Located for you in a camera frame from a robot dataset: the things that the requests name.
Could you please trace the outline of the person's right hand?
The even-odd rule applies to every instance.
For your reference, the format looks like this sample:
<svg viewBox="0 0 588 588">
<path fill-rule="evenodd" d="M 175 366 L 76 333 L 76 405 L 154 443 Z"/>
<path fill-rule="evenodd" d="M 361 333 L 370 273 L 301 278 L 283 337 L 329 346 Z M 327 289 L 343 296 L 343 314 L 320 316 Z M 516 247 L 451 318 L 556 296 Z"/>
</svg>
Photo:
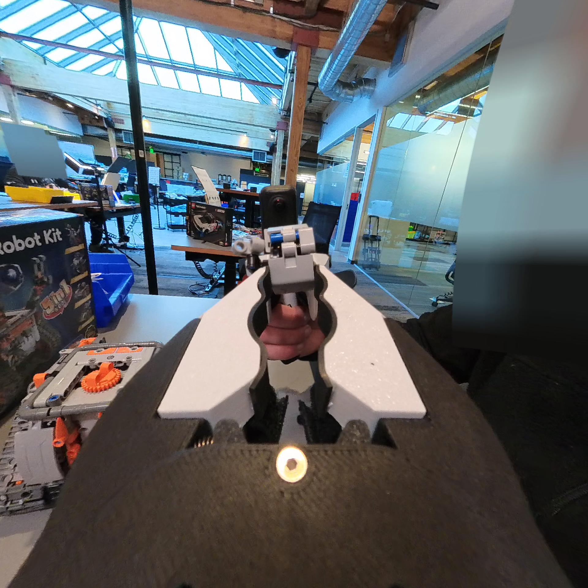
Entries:
<svg viewBox="0 0 588 588">
<path fill-rule="evenodd" d="M 270 360 L 290 360 L 315 353 L 325 335 L 305 306 L 278 303 L 271 311 L 268 326 L 260 335 Z"/>
</svg>

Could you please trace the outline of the wooden support post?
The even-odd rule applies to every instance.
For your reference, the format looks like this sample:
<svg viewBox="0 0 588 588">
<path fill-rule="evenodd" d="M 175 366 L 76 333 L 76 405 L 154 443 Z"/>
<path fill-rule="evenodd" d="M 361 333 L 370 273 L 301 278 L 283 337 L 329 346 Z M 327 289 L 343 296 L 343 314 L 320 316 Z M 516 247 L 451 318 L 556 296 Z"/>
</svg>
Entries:
<svg viewBox="0 0 588 588">
<path fill-rule="evenodd" d="M 301 147 L 303 119 L 306 104 L 307 81 L 311 64 L 312 49 L 298 44 L 296 49 L 295 81 L 290 110 L 288 150 L 286 154 L 285 184 L 296 186 L 299 153 Z"/>
</svg>

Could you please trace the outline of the blue plastic bin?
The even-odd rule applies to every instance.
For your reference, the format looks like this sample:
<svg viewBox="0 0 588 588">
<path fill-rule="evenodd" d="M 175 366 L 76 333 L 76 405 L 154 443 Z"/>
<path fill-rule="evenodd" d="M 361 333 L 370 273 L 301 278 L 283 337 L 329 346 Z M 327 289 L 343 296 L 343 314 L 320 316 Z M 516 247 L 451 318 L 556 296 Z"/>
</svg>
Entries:
<svg viewBox="0 0 588 588">
<path fill-rule="evenodd" d="M 134 274 L 122 253 L 89 253 L 89 264 L 96 323 L 107 327 L 127 300 Z"/>
</svg>

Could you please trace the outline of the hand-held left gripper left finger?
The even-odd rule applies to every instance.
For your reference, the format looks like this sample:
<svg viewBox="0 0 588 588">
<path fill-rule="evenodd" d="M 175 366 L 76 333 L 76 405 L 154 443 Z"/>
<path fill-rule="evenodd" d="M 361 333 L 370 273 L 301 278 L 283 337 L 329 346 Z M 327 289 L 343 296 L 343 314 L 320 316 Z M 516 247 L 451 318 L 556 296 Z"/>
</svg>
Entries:
<svg viewBox="0 0 588 588">
<path fill-rule="evenodd" d="M 272 398 L 268 355 L 255 329 L 267 324 L 269 269 L 258 269 L 200 318 L 158 407 L 163 419 L 262 417 Z"/>
</svg>

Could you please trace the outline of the yellow plastic bin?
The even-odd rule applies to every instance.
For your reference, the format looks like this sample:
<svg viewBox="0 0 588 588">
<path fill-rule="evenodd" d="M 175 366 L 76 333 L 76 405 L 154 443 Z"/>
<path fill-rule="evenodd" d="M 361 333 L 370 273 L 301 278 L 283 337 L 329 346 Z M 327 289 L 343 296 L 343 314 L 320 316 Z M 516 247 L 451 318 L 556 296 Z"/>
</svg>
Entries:
<svg viewBox="0 0 588 588">
<path fill-rule="evenodd" d="M 41 203 L 41 204 L 59 204 L 72 203 L 80 201 L 80 195 L 70 192 L 66 189 L 30 186 L 18 187 L 12 185 L 4 186 L 5 192 L 13 201 Z"/>
</svg>

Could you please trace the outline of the grey toy wheel frame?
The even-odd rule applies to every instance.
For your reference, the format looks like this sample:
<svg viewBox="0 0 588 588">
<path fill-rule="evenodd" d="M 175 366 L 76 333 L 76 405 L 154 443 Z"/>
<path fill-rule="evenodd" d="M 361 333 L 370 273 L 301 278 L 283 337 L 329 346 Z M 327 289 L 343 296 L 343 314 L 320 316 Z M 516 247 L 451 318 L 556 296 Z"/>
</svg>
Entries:
<svg viewBox="0 0 588 588">
<path fill-rule="evenodd" d="M 269 267 L 273 291 L 277 295 L 310 292 L 315 285 L 313 229 L 306 224 L 265 229 L 263 237 L 237 240 L 236 254 L 257 256 Z"/>
</svg>

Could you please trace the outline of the silver air duct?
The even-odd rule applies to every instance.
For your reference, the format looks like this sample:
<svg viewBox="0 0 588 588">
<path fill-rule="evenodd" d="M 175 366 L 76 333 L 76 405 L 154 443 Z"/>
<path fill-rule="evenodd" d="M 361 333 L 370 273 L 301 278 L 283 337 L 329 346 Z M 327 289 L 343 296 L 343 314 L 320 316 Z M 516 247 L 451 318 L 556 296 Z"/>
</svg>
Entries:
<svg viewBox="0 0 588 588">
<path fill-rule="evenodd" d="M 320 91 L 328 98 L 352 103 L 359 98 L 370 98 L 376 89 L 376 80 L 362 77 L 352 82 L 339 79 L 349 61 L 369 32 L 386 1 L 356 1 L 348 21 L 325 61 L 318 77 Z"/>
</svg>

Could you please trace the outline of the black metal pole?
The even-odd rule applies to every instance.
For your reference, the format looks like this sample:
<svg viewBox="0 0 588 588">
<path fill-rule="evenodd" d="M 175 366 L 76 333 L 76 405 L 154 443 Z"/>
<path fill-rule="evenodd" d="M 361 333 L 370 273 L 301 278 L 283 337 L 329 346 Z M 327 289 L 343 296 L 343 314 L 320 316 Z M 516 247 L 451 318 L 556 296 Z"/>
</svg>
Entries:
<svg viewBox="0 0 588 588">
<path fill-rule="evenodd" d="M 136 179 L 138 182 L 138 194 L 140 197 L 139 202 L 141 206 L 146 276 L 148 279 L 149 294 L 157 295 L 158 280 L 156 274 L 155 251 L 153 248 L 148 169 L 145 158 L 142 105 L 136 61 L 135 27 L 132 1 L 120 1 L 119 12 L 122 23 L 123 52 L 127 71 L 130 119 L 134 138 Z"/>
</svg>

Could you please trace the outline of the black office chair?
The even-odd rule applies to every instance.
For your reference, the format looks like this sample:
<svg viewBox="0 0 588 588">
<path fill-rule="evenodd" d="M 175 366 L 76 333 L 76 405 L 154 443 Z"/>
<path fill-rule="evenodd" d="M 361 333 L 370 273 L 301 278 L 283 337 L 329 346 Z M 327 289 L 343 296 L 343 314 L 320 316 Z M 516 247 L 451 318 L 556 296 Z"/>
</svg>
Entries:
<svg viewBox="0 0 588 588">
<path fill-rule="evenodd" d="M 303 219 L 303 224 L 313 229 L 316 252 L 329 253 L 329 244 L 341 214 L 341 206 L 310 202 Z"/>
</svg>

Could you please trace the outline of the grey orange tracked toy robot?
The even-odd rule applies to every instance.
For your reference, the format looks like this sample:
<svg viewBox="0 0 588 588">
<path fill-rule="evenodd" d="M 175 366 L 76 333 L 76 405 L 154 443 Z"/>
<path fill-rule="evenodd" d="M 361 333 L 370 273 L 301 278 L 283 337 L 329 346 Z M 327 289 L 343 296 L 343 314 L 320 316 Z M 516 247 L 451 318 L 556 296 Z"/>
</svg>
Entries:
<svg viewBox="0 0 588 588">
<path fill-rule="evenodd" d="M 1 515 L 49 508 L 92 428 L 162 344 L 84 340 L 28 387 L 1 453 Z"/>
</svg>

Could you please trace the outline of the wooden office table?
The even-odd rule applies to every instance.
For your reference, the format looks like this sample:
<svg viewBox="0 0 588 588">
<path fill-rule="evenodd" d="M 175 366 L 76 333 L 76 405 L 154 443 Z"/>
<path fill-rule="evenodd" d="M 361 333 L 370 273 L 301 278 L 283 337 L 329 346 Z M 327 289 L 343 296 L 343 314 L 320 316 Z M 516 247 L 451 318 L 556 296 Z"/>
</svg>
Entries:
<svg viewBox="0 0 588 588">
<path fill-rule="evenodd" d="M 171 245 L 171 249 L 186 252 L 187 261 L 209 259 L 224 262 L 224 296 L 236 287 L 239 276 L 238 263 L 240 259 L 245 259 L 245 255 L 233 252 L 231 247 L 201 242 L 188 236 L 185 236 L 180 244 Z"/>
</svg>

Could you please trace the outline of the blue robot kit box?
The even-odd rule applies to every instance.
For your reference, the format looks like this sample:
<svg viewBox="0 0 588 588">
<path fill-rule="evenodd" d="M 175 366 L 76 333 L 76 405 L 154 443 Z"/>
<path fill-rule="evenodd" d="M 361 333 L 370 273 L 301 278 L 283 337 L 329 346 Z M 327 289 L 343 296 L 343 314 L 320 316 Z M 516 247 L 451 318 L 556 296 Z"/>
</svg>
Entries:
<svg viewBox="0 0 588 588">
<path fill-rule="evenodd" d="M 58 352 L 97 334 L 84 218 L 1 213 L 1 415 Z"/>
</svg>

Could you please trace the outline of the black toy box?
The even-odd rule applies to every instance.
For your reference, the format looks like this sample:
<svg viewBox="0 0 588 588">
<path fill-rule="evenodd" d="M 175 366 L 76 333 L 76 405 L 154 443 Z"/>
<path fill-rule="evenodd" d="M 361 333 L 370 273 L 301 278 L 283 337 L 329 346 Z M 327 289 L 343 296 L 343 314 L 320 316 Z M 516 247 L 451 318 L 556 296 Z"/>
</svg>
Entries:
<svg viewBox="0 0 588 588">
<path fill-rule="evenodd" d="M 187 235 L 220 246 L 232 245 L 233 209 L 187 202 Z"/>
</svg>

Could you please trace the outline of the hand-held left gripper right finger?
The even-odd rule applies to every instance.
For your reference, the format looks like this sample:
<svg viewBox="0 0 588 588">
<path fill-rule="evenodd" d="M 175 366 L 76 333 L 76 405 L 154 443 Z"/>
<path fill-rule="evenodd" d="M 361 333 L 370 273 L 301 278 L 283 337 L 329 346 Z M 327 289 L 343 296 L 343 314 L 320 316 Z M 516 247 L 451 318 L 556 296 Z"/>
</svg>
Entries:
<svg viewBox="0 0 588 588">
<path fill-rule="evenodd" d="M 343 427 L 351 420 L 374 429 L 382 418 L 421 419 L 425 406 L 387 328 L 370 303 L 324 266 L 315 267 L 318 352 L 314 402 Z"/>
</svg>

